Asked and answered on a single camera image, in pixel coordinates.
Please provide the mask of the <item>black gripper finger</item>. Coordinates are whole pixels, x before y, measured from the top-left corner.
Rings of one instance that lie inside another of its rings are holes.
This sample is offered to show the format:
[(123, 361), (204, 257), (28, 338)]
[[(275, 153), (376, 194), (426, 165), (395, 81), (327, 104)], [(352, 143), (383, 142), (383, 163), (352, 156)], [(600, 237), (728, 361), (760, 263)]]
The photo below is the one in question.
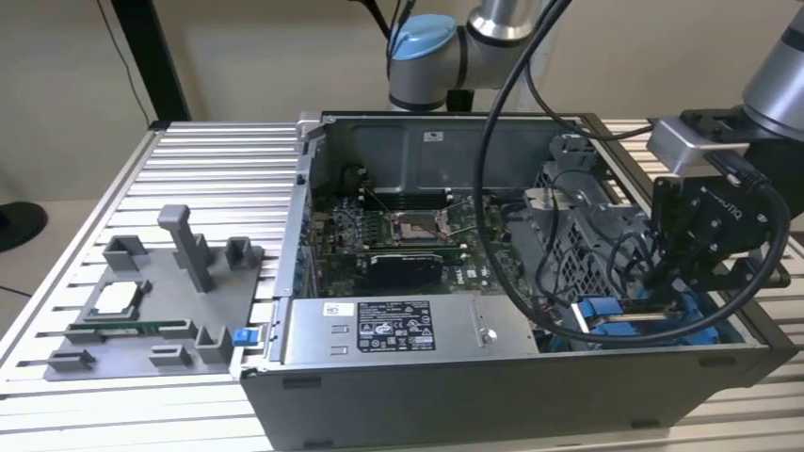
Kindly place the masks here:
[(682, 234), (674, 246), (676, 258), (675, 278), (695, 291), (704, 291), (712, 286), (714, 271), (718, 265), (720, 246), (716, 243), (720, 225), (707, 225), (696, 232), (687, 231)]
[(658, 263), (643, 279), (647, 289), (659, 289), (671, 282), (674, 271), (683, 260), (682, 234), (687, 222), (683, 183), (679, 178), (660, 177), (654, 181), (651, 219), (648, 223), (654, 254)]

